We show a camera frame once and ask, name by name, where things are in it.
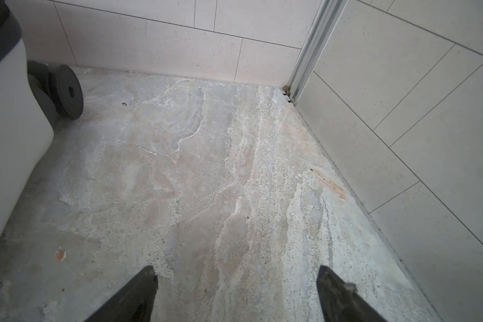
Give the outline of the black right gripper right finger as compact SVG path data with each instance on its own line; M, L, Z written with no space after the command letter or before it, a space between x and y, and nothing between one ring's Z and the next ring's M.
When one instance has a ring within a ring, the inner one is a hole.
M345 282L330 267L320 266L316 285L325 321L386 322L359 296L354 283Z

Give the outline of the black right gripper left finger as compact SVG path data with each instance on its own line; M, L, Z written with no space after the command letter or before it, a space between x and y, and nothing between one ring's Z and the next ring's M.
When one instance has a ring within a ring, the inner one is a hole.
M149 322L157 290L154 267L146 266L85 321Z

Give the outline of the black and white suitcase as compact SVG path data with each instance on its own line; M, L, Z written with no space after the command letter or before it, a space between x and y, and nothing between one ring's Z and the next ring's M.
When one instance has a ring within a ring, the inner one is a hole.
M72 68L28 60L20 23L0 1L0 236L58 120L83 110Z

